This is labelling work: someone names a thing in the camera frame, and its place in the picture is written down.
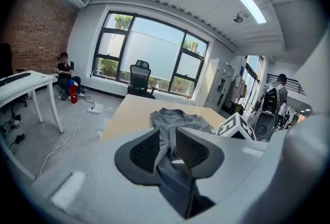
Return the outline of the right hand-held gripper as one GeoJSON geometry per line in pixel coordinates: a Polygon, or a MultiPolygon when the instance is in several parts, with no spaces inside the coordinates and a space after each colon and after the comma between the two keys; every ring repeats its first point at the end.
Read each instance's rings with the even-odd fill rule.
{"type": "Polygon", "coordinates": [[[255,133],[251,126],[237,112],[218,127],[216,135],[248,141],[256,140],[255,133]]]}

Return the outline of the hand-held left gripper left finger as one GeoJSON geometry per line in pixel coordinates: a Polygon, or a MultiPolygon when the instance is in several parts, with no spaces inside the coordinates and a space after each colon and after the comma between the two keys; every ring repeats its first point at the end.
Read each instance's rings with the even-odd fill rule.
{"type": "Polygon", "coordinates": [[[115,152],[114,163],[119,172],[137,185],[159,185],[161,178],[154,171],[160,151],[160,130],[151,131],[123,144],[115,152]]]}

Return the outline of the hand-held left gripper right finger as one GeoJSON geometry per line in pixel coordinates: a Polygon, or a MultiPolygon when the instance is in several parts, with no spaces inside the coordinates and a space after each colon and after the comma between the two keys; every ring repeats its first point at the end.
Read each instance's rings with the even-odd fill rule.
{"type": "Polygon", "coordinates": [[[194,180],[211,177],[224,162],[220,147],[184,128],[176,129],[176,153],[194,180]]]}

